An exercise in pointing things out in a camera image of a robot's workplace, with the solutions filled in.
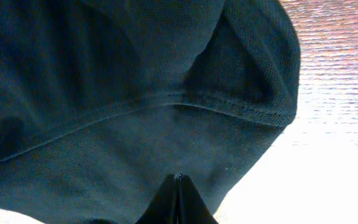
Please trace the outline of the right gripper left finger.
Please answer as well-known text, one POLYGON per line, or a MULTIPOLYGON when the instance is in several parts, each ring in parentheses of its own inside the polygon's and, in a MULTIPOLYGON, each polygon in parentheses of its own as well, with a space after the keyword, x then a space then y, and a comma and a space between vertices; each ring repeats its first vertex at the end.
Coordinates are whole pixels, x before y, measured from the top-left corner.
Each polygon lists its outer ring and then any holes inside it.
POLYGON ((167 175, 146 211, 135 224, 177 224, 177 197, 175 175, 167 175))

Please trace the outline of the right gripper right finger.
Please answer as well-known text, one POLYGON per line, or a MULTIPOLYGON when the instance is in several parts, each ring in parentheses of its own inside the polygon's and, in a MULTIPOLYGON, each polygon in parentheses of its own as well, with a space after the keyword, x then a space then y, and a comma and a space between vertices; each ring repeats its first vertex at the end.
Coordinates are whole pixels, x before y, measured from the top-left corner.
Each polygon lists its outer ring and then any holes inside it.
POLYGON ((188 175, 177 177, 177 221, 179 224, 218 224, 188 175))

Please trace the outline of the black t-shirt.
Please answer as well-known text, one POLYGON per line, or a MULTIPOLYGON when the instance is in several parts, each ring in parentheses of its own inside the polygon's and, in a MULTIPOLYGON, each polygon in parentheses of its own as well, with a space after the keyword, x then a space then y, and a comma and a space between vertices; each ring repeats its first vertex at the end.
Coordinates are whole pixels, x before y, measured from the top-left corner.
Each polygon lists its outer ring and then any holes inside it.
POLYGON ((278 1, 0 0, 0 208, 136 223, 167 175, 214 215, 296 115, 278 1))

